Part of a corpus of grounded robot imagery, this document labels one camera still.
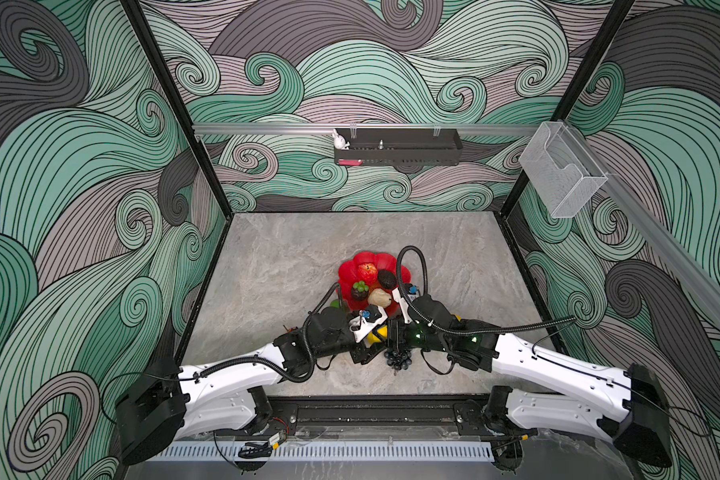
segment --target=swirl wallpaper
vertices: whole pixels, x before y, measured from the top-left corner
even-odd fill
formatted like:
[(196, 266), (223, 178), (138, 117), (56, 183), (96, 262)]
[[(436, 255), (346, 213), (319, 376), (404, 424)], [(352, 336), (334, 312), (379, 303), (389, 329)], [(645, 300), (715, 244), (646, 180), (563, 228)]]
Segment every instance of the swirl wallpaper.
[[(195, 122), (549, 120), (609, 0), (142, 0)], [(636, 12), (672, 5), (643, 1)], [(526, 138), (338, 168), (329, 137), (205, 136), (235, 211), (497, 210)]]
[[(720, 286), (720, 1), (628, 18), (569, 117), (610, 170)], [(720, 479), (720, 331), (602, 192), (552, 219), (529, 186), (510, 225), (572, 354), (655, 370), (670, 404), (674, 466), (648, 478)], [(693, 415), (672, 411), (696, 432)]]
[(0, 0), (0, 480), (112, 478), (224, 217), (119, 0)]

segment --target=gray floor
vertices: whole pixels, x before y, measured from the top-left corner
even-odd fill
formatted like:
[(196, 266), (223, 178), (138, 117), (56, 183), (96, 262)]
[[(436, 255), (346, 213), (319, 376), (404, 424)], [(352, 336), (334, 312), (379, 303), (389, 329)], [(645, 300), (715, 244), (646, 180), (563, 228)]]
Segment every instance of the gray floor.
[[(528, 290), (492, 213), (238, 214), (206, 294), (184, 358), (199, 364), (239, 356), (300, 326), (338, 266), (363, 250), (397, 255), (405, 245), (427, 258), (430, 293), (452, 313), (500, 326), (539, 322)], [(418, 258), (406, 255), (413, 283)], [(520, 334), (538, 340), (543, 330)], [(545, 340), (541, 343), (550, 348)], [(445, 370), (442, 353), (428, 360)], [(493, 385), (537, 389), (530, 382), (456, 366), (430, 371), (417, 353), (409, 370), (394, 372), (379, 356), (366, 366), (349, 354), (308, 382), (267, 387), (272, 395), (483, 393)]]

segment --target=scalloped red bowl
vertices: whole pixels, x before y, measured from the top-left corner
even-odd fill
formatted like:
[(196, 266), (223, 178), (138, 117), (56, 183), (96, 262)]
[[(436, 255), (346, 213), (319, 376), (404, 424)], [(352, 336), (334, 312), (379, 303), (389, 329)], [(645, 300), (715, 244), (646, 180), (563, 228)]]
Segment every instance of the scalloped red bowl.
[[(389, 270), (390, 272), (394, 273), (395, 269), (397, 268), (398, 261), (396, 258), (394, 258), (390, 254), (374, 254), (373, 252), (360, 252), (359, 254), (355, 255), (352, 260), (347, 260), (344, 262), (339, 268), (338, 268), (338, 282), (342, 286), (342, 296), (344, 297), (344, 300), (346, 301), (347, 305), (349, 305), (349, 308), (351, 310), (363, 310), (366, 306), (368, 306), (367, 301), (359, 302), (352, 298), (352, 285), (360, 280), (358, 278), (358, 266), (362, 264), (374, 264), (376, 265), (376, 268), (378, 270)], [(408, 271), (405, 266), (401, 268), (402, 275), (403, 275), (403, 281), (405, 283), (409, 283), (411, 281), (411, 272)], [(370, 285), (371, 291), (373, 291), (374, 288), (382, 288), (382, 286), (378, 282), (374, 282), (373, 285)], [(384, 292), (392, 294), (391, 290), (382, 289)], [(397, 304), (394, 300), (392, 301), (392, 304), (384, 309), (384, 311), (387, 313), (387, 316), (393, 316), (395, 313), (398, 312), (400, 308), (400, 305)]]

